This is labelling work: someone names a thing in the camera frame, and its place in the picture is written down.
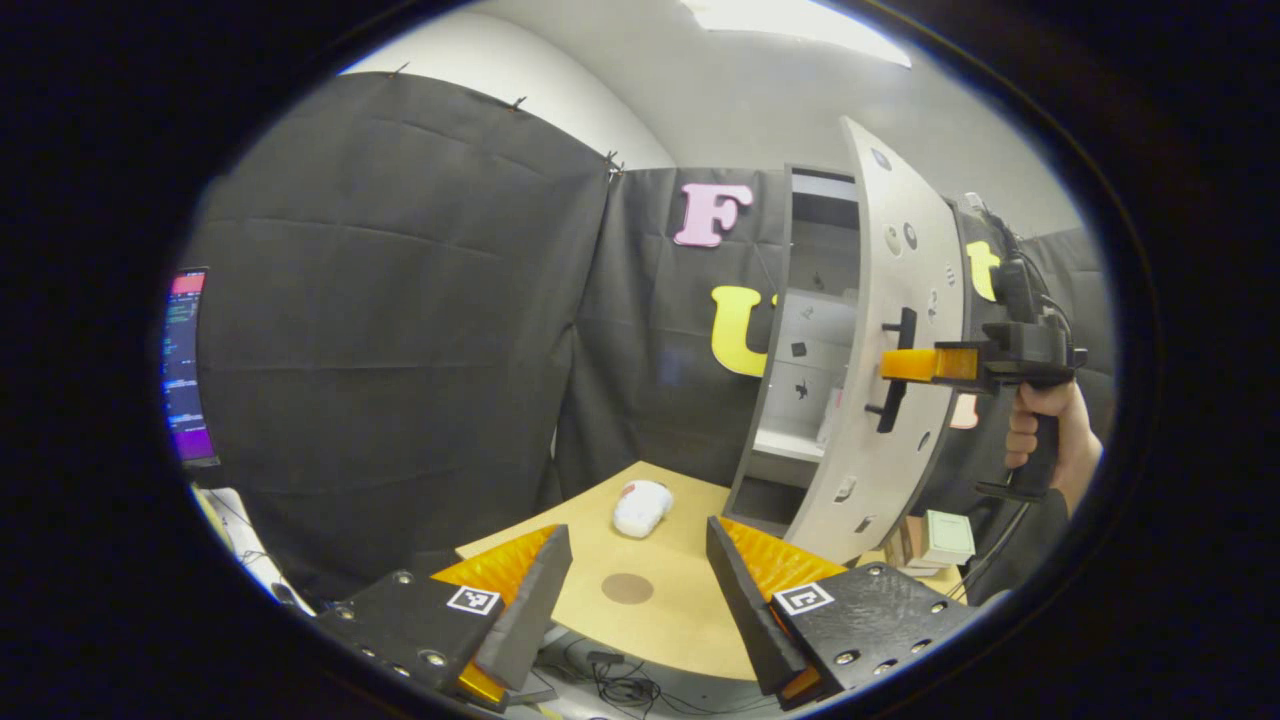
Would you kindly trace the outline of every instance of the cardboard box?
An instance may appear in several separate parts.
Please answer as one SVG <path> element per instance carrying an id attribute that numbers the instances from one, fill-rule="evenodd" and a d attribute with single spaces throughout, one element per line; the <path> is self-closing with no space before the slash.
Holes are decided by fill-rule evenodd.
<path id="1" fill-rule="evenodd" d="M 881 546 L 884 551 L 884 564 L 890 568 L 904 568 L 906 566 L 906 550 L 902 543 L 902 533 L 900 528 L 893 528 L 893 532 L 888 534 L 884 539 L 884 544 Z"/>
<path id="2" fill-rule="evenodd" d="M 946 568 L 947 562 L 929 562 L 920 557 L 920 550 L 924 547 L 924 518 L 918 518 L 915 515 L 908 515 L 902 520 L 902 547 L 906 559 L 905 565 L 908 568 Z"/>

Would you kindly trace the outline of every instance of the computer monitor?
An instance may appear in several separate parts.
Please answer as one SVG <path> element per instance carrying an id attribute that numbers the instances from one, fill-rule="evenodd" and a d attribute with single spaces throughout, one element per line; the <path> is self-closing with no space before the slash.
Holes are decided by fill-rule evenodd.
<path id="1" fill-rule="evenodd" d="M 218 465 L 200 402 L 196 364 L 196 328 L 205 275 L 205 268 L 179 270 L 174 275 L 165 307 L 160 360 L 169 433 L 178 459 L 188 468 Z"/>

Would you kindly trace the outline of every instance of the pink letter f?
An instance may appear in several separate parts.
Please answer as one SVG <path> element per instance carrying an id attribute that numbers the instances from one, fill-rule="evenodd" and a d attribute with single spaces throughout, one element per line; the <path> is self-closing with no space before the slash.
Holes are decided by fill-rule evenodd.
<path id="1" fill-rule="evenodd" d="M 699 245 L 716 247 L 721 236 L 714 222 L 719 220 L 722 231 L 733 229 L 737 222 L 737 206 L 751 204 L 751 188 L 745 184 L 698 184 L 689 183 L 685 191 L 685 227 L 672 240 L 676 245 Z M 716 204 L 723 197 L 724 202 Z"/>

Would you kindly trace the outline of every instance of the black fabric backdrop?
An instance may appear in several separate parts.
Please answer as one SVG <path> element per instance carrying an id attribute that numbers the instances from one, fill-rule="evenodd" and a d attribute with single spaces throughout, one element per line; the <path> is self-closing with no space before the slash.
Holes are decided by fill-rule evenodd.
<path id="1" fill-rule="evenodd" d="M 207 193 L 187 265 L 225 482 L 307 596 L 532 515 L 608 174 L 445 82 L 343 76 Z"/>
<path id="2" fill-rule="evenodd" d="M 685 183 L 745 184 L 717 247 L 680 246 Z M 613 181 L 600 241 L 573 325 L 573 373 L 550 473 L 571 497 L 637 460 L 731 486 L 760 379 L 712 354 L 712 290 L 760 293 L 748 347 L 765 352 L 771 299 L 786 282 L 783 172 L 662 169 Z"/>

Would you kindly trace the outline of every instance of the ceiling light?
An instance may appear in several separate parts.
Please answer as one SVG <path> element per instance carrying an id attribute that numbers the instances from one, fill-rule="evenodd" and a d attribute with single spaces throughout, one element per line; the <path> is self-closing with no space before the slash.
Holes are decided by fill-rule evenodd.
<path id="1" fill-rule="evenodd" d="M 911 60 L 883 35 L 810 0 L 681 0 L 710 31 L 769 32 L 831 42 L 904 68 Z"/>

